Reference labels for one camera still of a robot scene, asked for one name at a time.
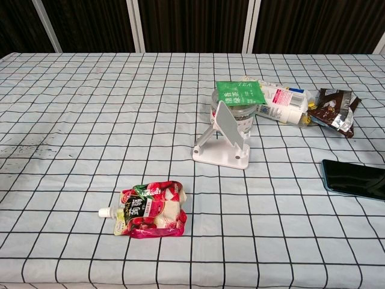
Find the clear plastic jar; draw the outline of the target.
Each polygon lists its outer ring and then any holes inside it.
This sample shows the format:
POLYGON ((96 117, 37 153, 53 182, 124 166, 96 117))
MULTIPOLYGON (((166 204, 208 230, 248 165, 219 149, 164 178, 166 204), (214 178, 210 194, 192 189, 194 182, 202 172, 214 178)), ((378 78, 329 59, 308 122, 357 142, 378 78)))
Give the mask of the clear plastic jar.
MULTIPOLYGON (((218 107, 218 96, 218 91, 215 89, 211 96, 211 123, 214 122, 216 110, 218 107)), ((238 131, 244 133, 244 138, 249 138, 250 131, 253 126, 254 116, 256 114, 257 105, 228 106, 228 109, 238 124, 238 131)))

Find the brown chocolate wrapper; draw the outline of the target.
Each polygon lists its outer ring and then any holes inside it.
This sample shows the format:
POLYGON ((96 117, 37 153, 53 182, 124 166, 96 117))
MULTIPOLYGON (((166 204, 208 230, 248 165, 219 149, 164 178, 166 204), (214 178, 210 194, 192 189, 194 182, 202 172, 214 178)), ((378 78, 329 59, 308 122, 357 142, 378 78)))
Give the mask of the brown chocolate wrapper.
POLYGON ((349 90, 320 89, 315 106, 307 111, 312 122, 329 127, 346 138, 354 136, 354 112, 361 99, 349 90))

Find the dark slatted partition panel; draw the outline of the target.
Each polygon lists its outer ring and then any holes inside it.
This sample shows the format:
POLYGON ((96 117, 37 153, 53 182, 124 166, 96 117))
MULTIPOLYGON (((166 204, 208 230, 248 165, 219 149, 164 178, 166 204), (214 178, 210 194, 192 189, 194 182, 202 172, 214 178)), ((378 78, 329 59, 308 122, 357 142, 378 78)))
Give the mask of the dark slatted partition panel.
POLYGON ((255 54, 371 54, 385 0, 262 0, 255 54))
POLYGON ((42 0, 63 52, 135 52, 126 0, 42 0))
POLYGON ((249 0, 138 0, 147 52, 240 53, 249 0))
POLYGON ((0 58, 13 52, 54 52, 32 0, 0 0, 0 58))

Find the black smartphone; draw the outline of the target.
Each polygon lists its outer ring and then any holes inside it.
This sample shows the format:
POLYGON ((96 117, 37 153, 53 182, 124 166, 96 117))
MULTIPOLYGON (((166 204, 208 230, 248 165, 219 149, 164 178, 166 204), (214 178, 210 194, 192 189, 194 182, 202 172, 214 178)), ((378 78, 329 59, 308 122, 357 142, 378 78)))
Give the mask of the black smartphone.
POLYGON ((385 169, 322 160, 321 172, 328 191, 385 201, 385 169))

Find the white phone stand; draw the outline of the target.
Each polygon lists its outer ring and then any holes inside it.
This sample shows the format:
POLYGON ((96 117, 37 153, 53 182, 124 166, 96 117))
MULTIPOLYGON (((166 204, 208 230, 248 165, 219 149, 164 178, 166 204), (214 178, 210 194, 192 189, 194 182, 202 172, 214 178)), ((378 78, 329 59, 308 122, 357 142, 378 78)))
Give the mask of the white phone stand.
POLYGON ((250 147, 223 101, 218 103, 214 122, 196 140, 192 158, 196 162, 233 169, 244 170, 248 167, 250 147))

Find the light blue checkered tablecloth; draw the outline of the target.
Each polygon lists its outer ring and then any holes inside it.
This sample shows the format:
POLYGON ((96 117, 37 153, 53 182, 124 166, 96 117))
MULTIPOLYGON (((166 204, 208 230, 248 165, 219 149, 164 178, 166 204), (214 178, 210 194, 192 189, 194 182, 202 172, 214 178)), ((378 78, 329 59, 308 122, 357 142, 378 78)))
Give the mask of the light blue checkered tablecloth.
POLYGON ((385 289, 385 202, 324 159, 385 168, 385 57, 10 54, 0 59, 0 289, 385 289), (196 163, 217 81, 361 99, 354 137, 256 116, 245 170, 196 163), (135 185, 177 181, 179 237, 114 235, 135 185))

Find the white partition frame post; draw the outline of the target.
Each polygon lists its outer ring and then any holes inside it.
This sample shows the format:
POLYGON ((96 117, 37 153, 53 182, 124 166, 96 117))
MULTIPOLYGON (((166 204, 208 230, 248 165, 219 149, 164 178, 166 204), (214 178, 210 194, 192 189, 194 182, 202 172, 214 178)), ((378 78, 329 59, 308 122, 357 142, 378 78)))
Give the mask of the white partition frame post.
POLYGON ((141 24, 141 15, 138 0, 126 0, 129 13, 132 37, 136 53, 145 53, 146 47, 141 24))
POLYGON ((253 52, 261 2, 262 0, 248 0, 242 54, 251 54, 253 52))
POLYGON ((385 32, 378 41, 375 49, 372 52, 373 54, 385 55, 385 32))
POLYGON ((35 7, 35 10, 40 18, 40 21, 46 31, 46 34, 48 35, 48 38, 51 42, 52 47, 54 48, 54 51, 56 53, 62 53, 63 50, 61 48, 61 45, 58 41, 57 35, 54 31, 54 28, 51 24, 51 21, 49 19, 49 16, 46 12, 46 9, 43 5, 42 0, 32 0, 32 3, 35 7))

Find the red jelly drink pouch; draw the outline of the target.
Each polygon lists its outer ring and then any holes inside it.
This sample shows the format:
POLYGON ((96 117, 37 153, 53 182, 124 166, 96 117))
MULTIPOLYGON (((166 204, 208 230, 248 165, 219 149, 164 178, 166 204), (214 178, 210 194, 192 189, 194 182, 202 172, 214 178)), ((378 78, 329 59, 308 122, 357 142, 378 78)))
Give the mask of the red jelly drink pouch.
POLYGON ((115 220, 114 235, 132 238, 179 237, 187 215, 183 185, 177 181, 135 185, 120 193, 116 207, 101 208, 101 218, 115 220))

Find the small yellow packet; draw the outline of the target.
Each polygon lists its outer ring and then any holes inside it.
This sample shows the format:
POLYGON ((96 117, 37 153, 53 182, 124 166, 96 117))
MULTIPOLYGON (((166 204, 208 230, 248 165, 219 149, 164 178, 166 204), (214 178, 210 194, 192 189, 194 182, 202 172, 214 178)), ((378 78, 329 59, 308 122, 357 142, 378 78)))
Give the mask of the small yellow packet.
POLYGON ((301 119, 298 123, 299 126, 307 126, 311 123, 309 111, 314 110, 315 108, 316 108, 316 104, 314 101, 308 103, 307 110, 305 113, 302 114, 301 119))

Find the green tea packet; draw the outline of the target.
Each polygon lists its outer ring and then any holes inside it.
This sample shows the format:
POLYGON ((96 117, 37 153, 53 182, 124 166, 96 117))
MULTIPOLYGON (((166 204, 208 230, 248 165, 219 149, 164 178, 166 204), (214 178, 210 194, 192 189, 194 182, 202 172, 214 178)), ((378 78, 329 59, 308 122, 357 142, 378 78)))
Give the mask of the green tea packet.
POLYGON ((218 100, 230 107, 266 104, 257 81, 217 81, 218 100))

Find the white snack package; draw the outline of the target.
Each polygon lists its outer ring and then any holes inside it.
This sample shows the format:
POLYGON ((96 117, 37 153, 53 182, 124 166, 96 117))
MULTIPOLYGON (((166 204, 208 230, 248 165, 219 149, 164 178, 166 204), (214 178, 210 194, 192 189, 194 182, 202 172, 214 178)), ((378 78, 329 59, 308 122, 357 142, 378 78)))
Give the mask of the white snack package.
POLYGON ((315 101, 311 92, 305 89, 284 87, 250 76, 245 76, 242 80, 257 81, 264 93, 266 104, 258 104, 256 114, 281 123, 299 126, 308 103, 315 101))

